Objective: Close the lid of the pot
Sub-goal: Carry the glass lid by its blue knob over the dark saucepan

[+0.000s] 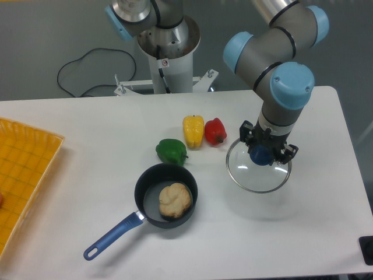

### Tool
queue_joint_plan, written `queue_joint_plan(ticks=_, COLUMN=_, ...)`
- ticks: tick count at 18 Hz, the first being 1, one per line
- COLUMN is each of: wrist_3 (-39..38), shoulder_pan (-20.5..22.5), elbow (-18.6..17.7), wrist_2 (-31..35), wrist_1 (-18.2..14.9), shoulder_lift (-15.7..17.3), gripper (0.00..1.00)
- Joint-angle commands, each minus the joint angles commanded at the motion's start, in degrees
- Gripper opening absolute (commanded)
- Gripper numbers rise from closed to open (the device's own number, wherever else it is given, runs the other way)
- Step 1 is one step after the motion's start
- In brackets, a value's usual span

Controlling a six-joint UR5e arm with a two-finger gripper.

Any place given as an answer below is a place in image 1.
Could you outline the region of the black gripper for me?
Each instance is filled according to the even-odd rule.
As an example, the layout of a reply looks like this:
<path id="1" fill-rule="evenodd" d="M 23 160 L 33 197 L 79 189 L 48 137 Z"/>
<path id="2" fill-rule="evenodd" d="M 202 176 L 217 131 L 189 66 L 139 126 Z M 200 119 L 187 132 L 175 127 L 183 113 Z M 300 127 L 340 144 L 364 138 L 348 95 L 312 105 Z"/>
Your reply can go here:
<path id="1" fill-rule="evenodd" d="M 240 141 L 249 146 L 252 159 L 278 159 L 284 165 L 293 160 L 299 150 L 293 144 L 285 144 L 288 134 L 273 135 L 270 129 L 263 130 L 259 124 L 253 129 L 247 120 L 241 124 L 239 132 Z"/>

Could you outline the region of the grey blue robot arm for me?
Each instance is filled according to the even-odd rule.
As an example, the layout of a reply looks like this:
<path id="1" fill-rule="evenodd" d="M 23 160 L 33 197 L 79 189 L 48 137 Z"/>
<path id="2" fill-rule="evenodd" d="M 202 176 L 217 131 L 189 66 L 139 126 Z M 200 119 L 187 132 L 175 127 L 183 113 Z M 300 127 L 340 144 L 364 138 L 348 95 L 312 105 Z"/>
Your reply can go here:
<path id="1" fill-rule="evenodd" d="M 269 30 L 259 37 L 246 31 L 226 44 L 223 60 L 262 99 L 256 124 L 245 121 L 240 141 L 260 166 L 286 164 L 298 149 L 287 143 L 308 103 L 315 78 L 295 55 L 323 40 L 326 13 L 299 1 L 255 1 Z M 125 41 L 137 39 L 148 56 L 155 93 L 186 93 L 193 88 L 193 52 L 199 45 L 196 23 L 184 14 L 182 1 L 114 1 L 105 13 Z"/>

